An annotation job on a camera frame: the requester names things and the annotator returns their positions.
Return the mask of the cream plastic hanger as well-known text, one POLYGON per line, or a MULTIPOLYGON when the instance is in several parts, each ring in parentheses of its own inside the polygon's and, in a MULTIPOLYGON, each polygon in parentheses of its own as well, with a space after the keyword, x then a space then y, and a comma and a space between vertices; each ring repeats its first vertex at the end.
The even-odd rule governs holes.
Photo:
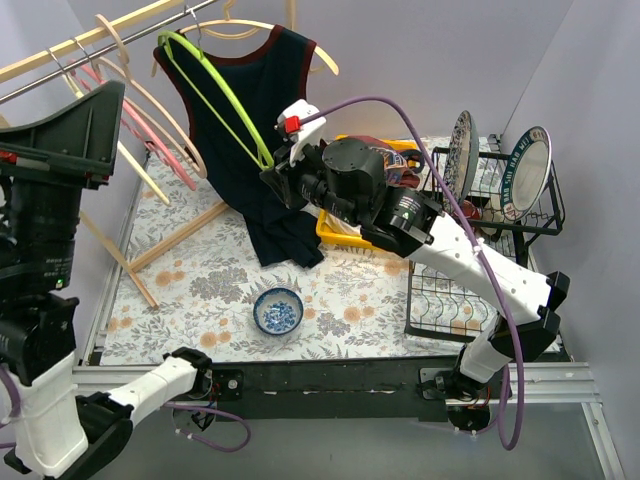
MULTIPOLYGON (((80 90, 80 88, 76 85, 75 81, 71 78, 69 74, 63 71, 63 66, 59 62, 58 58, 53 54, 53 52, 47 48, 46 49, 49 56, 57 63, 59 69, 63 73, 63 79, 71 92, 75 95, 77 99, 81 99, 84 96, 84 93, 80 90)), ((133 155, 129 152, 129 150, 122 144, 121 141, 117 141, 117 151, 121 154, 124 159, 129 163, 129 165, 133 168, 136 174, 144 181, 144 183, 151 188, 153 193, 165 204, 169 205, 169 198, 162 192, 160 187, 155 183, 155 181, 146 173, 143 167, 139 164, 139 162, 133 157, 133 155)))

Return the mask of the pink plastic hanger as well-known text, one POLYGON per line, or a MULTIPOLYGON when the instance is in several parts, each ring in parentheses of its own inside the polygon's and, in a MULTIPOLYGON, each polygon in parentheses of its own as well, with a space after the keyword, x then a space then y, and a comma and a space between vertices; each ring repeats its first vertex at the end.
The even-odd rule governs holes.
MULTIPOLYGON (((82 65, 80 69, 97 85, 101 85, 107 80, 107 78, 102 74, 100 70, 101 66, 102 65, 98 65, 95 60, 93 64, 89 63, 82 65)), ((191 174, 187 171, 187 167, 192 170, 189 162, 183 158, 183 156, 178 152, 173 144, 170 143, 165 135, 161 133, 155 126, 155 123, 158 122, 128 96, 124 97, 123 108, 125 114, 132 120, 134 124, 134 127, 129 127, 128 125, 126 125, 126 127, 135 136, 143 140, 146 146, 158 155, 162 163, 166 165, 187 188, 195 191, 196 182, 191 177, 191 174)))

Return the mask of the cream white tank top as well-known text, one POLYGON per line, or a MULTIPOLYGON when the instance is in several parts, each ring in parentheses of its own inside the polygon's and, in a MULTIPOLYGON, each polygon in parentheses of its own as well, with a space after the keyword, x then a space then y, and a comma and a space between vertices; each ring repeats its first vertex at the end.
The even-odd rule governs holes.
POLYGON ((336 234, 359 236, 360 227, 352 226, 341 219, 338 219, 332 215, 328 215, 325 219, 325 224, 336 234))

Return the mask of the navy maroon tank top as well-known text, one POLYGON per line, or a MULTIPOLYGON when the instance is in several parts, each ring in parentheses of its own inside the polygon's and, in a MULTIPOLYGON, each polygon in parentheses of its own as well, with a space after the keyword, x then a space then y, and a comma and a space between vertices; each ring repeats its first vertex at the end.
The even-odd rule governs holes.
MULTIPOLYGON (((179 44, 171 45, 179 65, 256 153, 254 141, 214 80, 179 44)), ((315 47, 314 41, 277 25, 262 46, 245 56, 223 58, 205 52, 243 105, 271 155, 283 144, 275 130, 277 117, 306 96, 315 47)), ((170 63, 165 51, 157 45, 153 56, 183 101, 189 137, 204 160, 207 181, 244 217, 260 264, 292 260, 302 268, 312 268, 320 263, 324 256, 319 250, 315 217, 302 209, 288 209, 259 178, 261 170, 170 63)))

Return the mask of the red teal tank top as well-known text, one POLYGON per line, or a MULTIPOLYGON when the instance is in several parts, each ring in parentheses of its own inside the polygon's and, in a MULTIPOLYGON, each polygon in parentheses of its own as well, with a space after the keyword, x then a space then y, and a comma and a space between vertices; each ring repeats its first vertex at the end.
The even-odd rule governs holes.
POLYGON ((412 142, 386 141, 367 135, 350 135, 363 141, 369 148, 380 153, 384 160, 386 182, 389 185, 417 189, 420 174, 426 166, 425 157, 412 142))

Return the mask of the lime green hanger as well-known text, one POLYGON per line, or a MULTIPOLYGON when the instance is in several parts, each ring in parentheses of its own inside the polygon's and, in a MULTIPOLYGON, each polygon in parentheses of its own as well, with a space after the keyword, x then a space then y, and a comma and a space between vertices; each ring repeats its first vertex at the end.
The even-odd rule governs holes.
POLYGON ((258 166, 261 171, 266 171, 275 166, 274 159, 271 153, 268 151, 266 143, 264 142, 261 134, 257 130, 253 121, 249 117, 248 113, 244 109, 243 105, 230 88, 226 80, 214 67, 211 61, 206 57, 204 50, 200 45, 194 45, 190 40, 186 39, 182 34, 174 31, 162 30, 157 37, 158 46, 161 47, 170 63, 176 68, 184 80, 191 86, 192 90, 203 101, 203 103, 209 108, 214 116, 219 120, 222 126, 232 136, 232 138, 238 143, 238 145, 249 155, 250 159, 258 166), (214 80, 219 90, 226 97, 233 110, 242 121, 244 127, 248 131, 251 139, 256 145, 256 153, 253 153, 248 146, 241 140, 238 134, 229 126, 223 116, 214 108, 213 104, 208 98, 199 90, 196 84, 191 80, 191 77, 184 71, 175 59, 171 43, 179 44, 191 57, 196 59, 199 64, 204 68, 209 77, 214 80))

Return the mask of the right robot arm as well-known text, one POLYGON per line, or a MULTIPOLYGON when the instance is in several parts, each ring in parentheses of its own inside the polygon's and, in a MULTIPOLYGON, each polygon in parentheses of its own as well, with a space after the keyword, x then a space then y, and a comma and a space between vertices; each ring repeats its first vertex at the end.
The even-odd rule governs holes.
POLYGON ((260 174, 290 209, 306 203, 357 226, 373 246, 424 264, 479 295, 497 316, 465 345, 455 367, 428 381, 443 397, 475 397, 507 363, 537 359, 555 340, 570 280, 543 275, 477 242, 441 205, 411 188, 385 180, 383 151, 359 138, 306 145, 290 162, 279 148, 272 168, 260 174))

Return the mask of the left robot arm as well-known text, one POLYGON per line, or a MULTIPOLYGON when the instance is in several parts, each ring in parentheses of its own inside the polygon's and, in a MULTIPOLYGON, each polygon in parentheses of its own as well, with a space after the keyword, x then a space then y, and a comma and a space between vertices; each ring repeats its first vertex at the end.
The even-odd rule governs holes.
POLYGON ((53 115, 1 133, 1 376, 15 444, 5 463, 46 479, 88 479, 134 427, 175 397, 205 398, 211 360, 180 348, 136 380, 80 395, 73 382, 71 279, 81 196, 114 171, 124 86, 109 81, 53 115))

